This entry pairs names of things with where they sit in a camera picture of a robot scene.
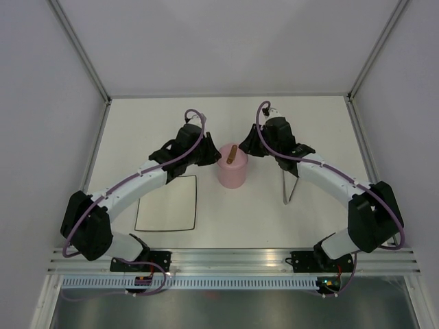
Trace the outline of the pink lid with brown strap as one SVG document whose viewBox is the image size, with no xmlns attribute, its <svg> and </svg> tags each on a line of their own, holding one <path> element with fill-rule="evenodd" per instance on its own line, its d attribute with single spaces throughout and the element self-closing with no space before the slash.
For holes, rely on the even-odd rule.
<svg viewBox="0 0 439 329">
<path fill-rule="evenodd" d="M 223 145 L 219 150 L 221 158 L 217 161 L 217 164 L 221 169 L 237 171 L 248 164 L 248 156 L 236 143 Z"/>
</svg>

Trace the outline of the pink cylindrical lunch box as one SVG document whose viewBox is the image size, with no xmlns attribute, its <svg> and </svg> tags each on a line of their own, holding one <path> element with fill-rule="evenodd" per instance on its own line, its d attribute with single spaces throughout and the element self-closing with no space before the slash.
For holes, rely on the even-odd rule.
<svg viewBox="0 0 439 329">
<path fill-rule="evenodd" d="M 229 189 L 239 188 L 246 181 L 248 164 L 240 170 L 237 171 L 227 171 L 221 169 L 217 164 L 217 178 L 219 183 Z"/>
</svg>

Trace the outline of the steel food tongs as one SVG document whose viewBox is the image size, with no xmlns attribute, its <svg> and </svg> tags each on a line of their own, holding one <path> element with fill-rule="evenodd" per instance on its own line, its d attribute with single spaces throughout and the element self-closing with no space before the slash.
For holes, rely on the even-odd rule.
<svg viewBox="0 0 439 329">
<path fill-rule="evenodd" d="M 287 171 L 281 171 L 283 204 L 292 202 L 299 179 Z"/>
</svg>

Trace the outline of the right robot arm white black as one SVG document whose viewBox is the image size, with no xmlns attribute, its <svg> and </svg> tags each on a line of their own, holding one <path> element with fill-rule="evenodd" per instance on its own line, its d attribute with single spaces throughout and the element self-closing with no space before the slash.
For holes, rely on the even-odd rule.
<svg viewBox="0 0 439 329">
<path fill-rule="evenodd" d="M 314 184 L 346 208 L 347 227 L 313 247 L 313 263 L 318 269 L 330 270 L 347 254 L 384 249 L 394 235 L 404 235 L 401 212 L 389 184 L 358 182 L 325 163 L 313 148 L 296 142 L 285 118 L 253 124 L 239 148 L 250 156 L 273 156 L 283 171 Z"/>
</svg>

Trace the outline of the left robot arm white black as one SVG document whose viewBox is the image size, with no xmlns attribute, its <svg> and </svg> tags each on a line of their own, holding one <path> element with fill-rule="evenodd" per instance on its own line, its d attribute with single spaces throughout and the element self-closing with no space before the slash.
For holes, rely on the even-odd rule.
<svg viewBox="0 0 439 329">
<path fill-rule="evenodd" d="M 144 195 L 182 176 L 191 165 L 212 165 L 220 157 L 202 124 L 184 124 L 136 173 L 100 192 L 77 191 L 70 196 L 60 228 L 66 240 L 62 255 L 83 256 L 88 261 L 110 256 L 134 271 L 143 271 L 150 263 L 150 248 L 134 234 L 114 233 L 112 221 Z"/>
</svg>

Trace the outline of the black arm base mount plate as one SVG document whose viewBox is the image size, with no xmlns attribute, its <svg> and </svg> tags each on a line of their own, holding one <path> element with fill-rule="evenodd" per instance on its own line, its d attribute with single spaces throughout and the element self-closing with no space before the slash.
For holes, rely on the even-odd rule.
<svg viewBox="0 0 439 329">
<path fill-rule="evenodd" d="M 150 250 L 142 252 L 133 261 L 113 258 L 110 262 L 110 271 L 115 273 L 152 272 L 160 273 L 161 269 L 168 272 L 171 265 L 170 251 Z"/>
</svg>

